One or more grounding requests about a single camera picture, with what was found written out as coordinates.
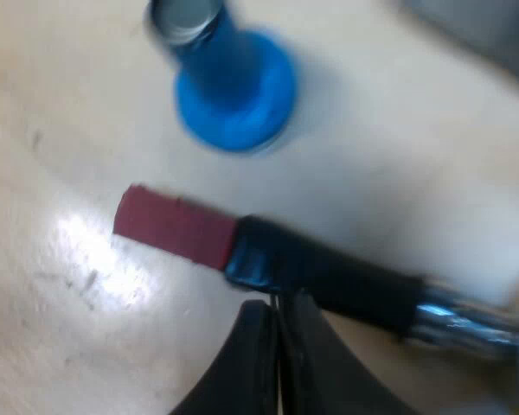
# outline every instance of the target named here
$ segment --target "black handle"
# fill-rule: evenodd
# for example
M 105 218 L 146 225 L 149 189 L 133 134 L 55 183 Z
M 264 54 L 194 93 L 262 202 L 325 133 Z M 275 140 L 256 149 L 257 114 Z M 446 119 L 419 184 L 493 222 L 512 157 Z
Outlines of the black handle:
M 397 335 L 411 328 L 424 290 L 421 278 L 351 258 L 253 216 L 239 222 L 225 275 L 268 293 L 306 289 L 320 307 Z

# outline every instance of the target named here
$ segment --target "blue base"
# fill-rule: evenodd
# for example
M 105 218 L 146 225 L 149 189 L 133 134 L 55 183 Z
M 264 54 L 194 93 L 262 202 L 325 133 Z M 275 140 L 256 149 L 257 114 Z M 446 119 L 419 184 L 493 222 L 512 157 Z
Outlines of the blue base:
M 297 79 L 286 54 L 264 35 L 247 31 L 262 62 L 259 88 L 241 108 L 231 110 L 206 100 L 181 72 L 176 96 L 183 122 L 202 141 L 227 151 L 246 151 L 273 138 L 290 117 Z

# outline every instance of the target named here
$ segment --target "black plastic part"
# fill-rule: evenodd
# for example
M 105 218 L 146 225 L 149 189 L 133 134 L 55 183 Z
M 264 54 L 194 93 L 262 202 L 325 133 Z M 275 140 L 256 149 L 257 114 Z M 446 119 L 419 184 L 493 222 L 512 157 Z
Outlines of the black plastic part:
M 275 415 L 278 324 L 263 301 L 246 301 L 220 353 L 171 415 Z
M 268 293 L 310 292 L 317 304 L 397 335 L 413 324 L 424 284 L 343 255 L 253 216 L 240 220 L 226 278 Z
M 280 297 L 279 326 L 285 415 L 415 414 L 350 353 L 310 296 Z

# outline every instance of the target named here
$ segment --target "silver cap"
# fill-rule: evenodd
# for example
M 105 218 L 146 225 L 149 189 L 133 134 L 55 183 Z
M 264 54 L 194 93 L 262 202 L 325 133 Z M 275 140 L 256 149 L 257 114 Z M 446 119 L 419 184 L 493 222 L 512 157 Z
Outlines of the silver cap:
M 151 23 L 164 42 L 184 45 L 202 34 L 222 5 L 222 0 L 152 0 Z

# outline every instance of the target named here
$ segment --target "light wood surface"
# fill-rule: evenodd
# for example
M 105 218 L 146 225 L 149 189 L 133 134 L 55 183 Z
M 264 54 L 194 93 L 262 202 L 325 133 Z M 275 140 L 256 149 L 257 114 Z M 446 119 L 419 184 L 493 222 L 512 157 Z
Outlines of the light wood surface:
M 255 296 L 113 238 L 133 182 L 519 308 L 519 86 L 392 2 L 233 6 L 302 74 L 279 145 L 254 156 L 183 130 L 144 1 L 0 0 L 0 415 L 165 414 Z M 493 366 L 329 318 L 423 413 L 505 396 Z

